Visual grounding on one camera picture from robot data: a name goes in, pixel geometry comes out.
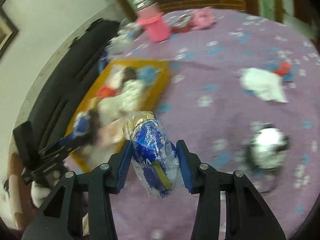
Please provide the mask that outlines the red blue soft toy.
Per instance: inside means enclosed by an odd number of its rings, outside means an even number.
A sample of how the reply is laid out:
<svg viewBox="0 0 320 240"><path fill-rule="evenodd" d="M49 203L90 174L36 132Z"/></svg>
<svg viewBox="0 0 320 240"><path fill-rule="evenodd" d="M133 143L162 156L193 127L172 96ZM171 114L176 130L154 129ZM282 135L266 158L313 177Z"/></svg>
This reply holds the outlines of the red blue soft toy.
<svg viewBox="0 0 320 240"><path fill-rule="evenodd" d="M292 82L297 69L286 61L272 62L266 69L274 74L279 75L285 82Z"/></svg>

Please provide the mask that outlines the yellow cardboard box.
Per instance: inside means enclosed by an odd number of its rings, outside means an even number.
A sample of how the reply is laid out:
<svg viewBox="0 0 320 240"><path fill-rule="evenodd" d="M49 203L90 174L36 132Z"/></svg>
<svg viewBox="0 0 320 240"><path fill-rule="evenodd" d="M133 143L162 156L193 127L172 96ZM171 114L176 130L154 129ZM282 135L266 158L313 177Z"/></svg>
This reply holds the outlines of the yellow cardboard box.
<svg viewBox="0 0 320 240"><path fill-rule="evenodd" d="M140 105L142 111L152 111L161 97L161 94L166 90L170 79L171 71L167 61L158 61L152 59L121 59L110 62L98 78L94 81L93 85L89 88L81 101L77 104L77 108L67 126L66 135L71 134L73 129L73 123L78 113L84 112L89 106L89 101L96 96L97 91L104 84L104 82L111 76L112 71L117 67L133 67L137 70L144 67L153 67L156 70L156 76L153 79L153 83L148 86L144 93L143 101Z"/></svg>

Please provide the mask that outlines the pink knitted cup cover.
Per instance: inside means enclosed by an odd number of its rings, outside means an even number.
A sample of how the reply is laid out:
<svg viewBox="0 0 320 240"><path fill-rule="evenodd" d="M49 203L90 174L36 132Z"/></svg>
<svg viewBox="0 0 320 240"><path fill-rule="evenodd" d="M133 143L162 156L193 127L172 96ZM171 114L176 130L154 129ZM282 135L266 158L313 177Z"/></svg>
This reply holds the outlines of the pink knitted cup cover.
<svg viewBox="0 0 320 240"><path fill-rule="evenodd" d="M139 9L137 15L137 23L145 30L150 40L162 42L170 37L170 27L156 3Z"/></svg>

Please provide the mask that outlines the beige cloth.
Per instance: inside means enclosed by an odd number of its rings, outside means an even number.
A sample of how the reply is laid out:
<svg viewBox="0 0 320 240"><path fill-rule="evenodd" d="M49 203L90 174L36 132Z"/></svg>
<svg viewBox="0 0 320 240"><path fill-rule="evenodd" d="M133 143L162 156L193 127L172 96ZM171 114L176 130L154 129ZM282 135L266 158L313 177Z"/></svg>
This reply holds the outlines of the beige cloth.
<svg viewBox="0 0 320 240"><path fill-rule="evenodd" d="M124 83L123 90L118 96L100 100L98 113L101 125L106 126L138 111L144 92L145 83L142 80L129 80Z"/></svg>

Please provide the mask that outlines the blue fluffy cloth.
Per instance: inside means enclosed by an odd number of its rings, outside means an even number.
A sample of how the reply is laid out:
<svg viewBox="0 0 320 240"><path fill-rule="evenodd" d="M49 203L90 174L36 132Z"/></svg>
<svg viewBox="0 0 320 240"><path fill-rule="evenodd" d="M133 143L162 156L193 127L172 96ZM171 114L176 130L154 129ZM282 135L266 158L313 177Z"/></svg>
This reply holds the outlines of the blue fluffy cloth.
<svg viewBox="0 0 320 240"><path fill-rule="evenodd" d="M137 70L138 78L143 80L144 83L148 86L154 84L158 73L159 70L157 70L153 66L145 66Z"/></svg>

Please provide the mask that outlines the black silver motor device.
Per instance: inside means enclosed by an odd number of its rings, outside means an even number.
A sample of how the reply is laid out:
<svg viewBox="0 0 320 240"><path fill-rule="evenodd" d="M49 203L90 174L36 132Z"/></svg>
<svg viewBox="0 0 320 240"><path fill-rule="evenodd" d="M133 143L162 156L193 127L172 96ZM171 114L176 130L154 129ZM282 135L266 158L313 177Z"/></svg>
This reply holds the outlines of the black silver motor device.
<svg viewBox="0 0 320 240"><path fill-rule="evenodd" d="M276 172L286 158L291 139L274 124L263 124L245 147L245 160L252 171Z"/></svg>

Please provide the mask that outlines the dark red packet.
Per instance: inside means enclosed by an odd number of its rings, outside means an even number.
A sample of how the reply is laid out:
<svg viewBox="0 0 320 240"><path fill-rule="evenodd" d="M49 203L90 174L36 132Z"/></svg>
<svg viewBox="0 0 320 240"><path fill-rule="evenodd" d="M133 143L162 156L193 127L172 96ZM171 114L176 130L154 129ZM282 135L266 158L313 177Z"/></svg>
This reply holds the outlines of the dark red packet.
<svg viewBox="0 0 320 240"><path fill-rule="evenodd" d="M182 15L178 20L171 25L171 32L173 34L187 33L191 30L191 22L193 17L191 15Z"/></svg>

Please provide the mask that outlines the purple floral tablecloth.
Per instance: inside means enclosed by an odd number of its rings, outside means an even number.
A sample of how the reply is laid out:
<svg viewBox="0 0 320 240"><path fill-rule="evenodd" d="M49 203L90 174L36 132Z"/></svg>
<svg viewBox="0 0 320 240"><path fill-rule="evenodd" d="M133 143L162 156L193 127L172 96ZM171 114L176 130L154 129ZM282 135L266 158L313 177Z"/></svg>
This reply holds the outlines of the purple floral tablecloth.
<svg viewBox="0 0 320 240"><path fill-rule="evenodd" d="M319 55L284 24L232 10L215 10L214 16L211 28L161 43L140 35L119 58L170 63L171 81L155 108L169 139L184 140L219 171L244 171L287 239L294 239L319 195ZM293 67L283 82L286 103L265 102L241 87L244 70L273 70L281 61ZM244 146L266 123L291 142L277 176L245 163Z"/></svg>

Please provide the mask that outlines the blue gold plastic packet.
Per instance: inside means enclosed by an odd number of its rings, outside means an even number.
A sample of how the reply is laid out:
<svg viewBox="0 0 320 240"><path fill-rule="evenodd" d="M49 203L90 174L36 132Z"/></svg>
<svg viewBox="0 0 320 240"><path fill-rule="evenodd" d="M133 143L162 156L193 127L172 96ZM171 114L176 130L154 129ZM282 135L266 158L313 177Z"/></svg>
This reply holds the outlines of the blue gold plastic packet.
<svg viewBox="0 0 320 240"><path fill-rule="evenodd" d="M153 112L135 112L123 132L133 143L131 163L143 186L159 199L170 195L180 181L180 161L160 118Z"/></svg>

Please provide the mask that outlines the brown plush toy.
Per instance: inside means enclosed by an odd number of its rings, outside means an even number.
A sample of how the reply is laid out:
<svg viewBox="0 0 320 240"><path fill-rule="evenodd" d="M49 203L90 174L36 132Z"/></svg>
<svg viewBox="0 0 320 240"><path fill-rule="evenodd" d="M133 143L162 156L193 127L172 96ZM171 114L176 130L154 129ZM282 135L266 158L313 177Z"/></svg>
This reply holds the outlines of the brown plush toy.
<svg viewBox="0 0 320 240"><path fill-rule="evenodd" d="M129 80L136 80L136 79L137 79L136 70L132 67L125 67L123 70L122 83L125 83Z"/></svg>

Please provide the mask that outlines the blue white tissue pack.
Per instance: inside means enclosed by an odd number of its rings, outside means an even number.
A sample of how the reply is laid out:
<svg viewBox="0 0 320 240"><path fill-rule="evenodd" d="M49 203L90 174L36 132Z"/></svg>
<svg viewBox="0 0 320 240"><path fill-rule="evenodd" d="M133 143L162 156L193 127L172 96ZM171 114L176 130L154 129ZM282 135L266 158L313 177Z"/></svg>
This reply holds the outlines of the blue white tissue pack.
<svg viewBox="0 0 320 240"><path fill-rule="evenodd" d="M80 112L76 115L72 129L73 139L89 133L89 121L90 117L87 112Z"/></svg>

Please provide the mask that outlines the pink fluffy plush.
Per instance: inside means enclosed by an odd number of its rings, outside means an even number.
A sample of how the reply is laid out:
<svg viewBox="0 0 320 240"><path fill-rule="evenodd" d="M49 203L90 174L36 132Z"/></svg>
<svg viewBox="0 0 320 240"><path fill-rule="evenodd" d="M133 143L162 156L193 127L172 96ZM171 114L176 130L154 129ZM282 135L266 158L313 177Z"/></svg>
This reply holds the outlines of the pink fluffy plush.
<svg viewBox="0 0 320 240"><path fill-rule="evenodd" d="M212 7L204 7L193 11L190 21L192 30L208 29L215 23L215 17Z"/></svg>

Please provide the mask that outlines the red knitted item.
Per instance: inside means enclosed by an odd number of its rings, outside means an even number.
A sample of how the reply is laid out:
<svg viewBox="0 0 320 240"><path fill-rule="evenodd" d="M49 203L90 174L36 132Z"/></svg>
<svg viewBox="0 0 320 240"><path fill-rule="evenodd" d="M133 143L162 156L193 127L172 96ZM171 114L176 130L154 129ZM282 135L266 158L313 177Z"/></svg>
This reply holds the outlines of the red knitted item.
<svg viewBox="0 0 320 240"><path fill-rule="evenodd" d="M102 85L96 93L97 98L104 99L108 97L115 97L117 95L117 90L108 87L106 84Z"/></svg>

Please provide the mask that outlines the clear plastic bags pile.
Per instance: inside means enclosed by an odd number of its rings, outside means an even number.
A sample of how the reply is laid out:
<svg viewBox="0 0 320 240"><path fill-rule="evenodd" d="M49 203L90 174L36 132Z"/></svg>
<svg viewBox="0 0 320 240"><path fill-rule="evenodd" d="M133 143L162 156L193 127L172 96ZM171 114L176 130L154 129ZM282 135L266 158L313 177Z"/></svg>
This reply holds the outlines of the clear plastic bags pile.
<svg viewBox="0 0 320 240"><path fill-rule="evenodd" d="M130 22L124 19L119 26L117 35L113 37L105 48L109 56L118 56L130 49L134 41L140 37L143 29L136 22Z"/></svg>

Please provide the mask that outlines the black sofa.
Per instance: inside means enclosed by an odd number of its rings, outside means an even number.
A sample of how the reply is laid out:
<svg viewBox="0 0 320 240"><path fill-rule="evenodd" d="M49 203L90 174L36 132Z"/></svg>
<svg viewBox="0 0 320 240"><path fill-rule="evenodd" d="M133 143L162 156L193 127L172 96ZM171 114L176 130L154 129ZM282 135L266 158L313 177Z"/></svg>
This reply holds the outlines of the black sofa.
<svg viewBox="0 0 320 240"><path fill-rule="evenodd" d="M76 108L97 79L99 57L119 26L118 21L102 18L92 22L67 44L65 55L36 78L16 124L31 123L38 150L65 134Z"/></svg>

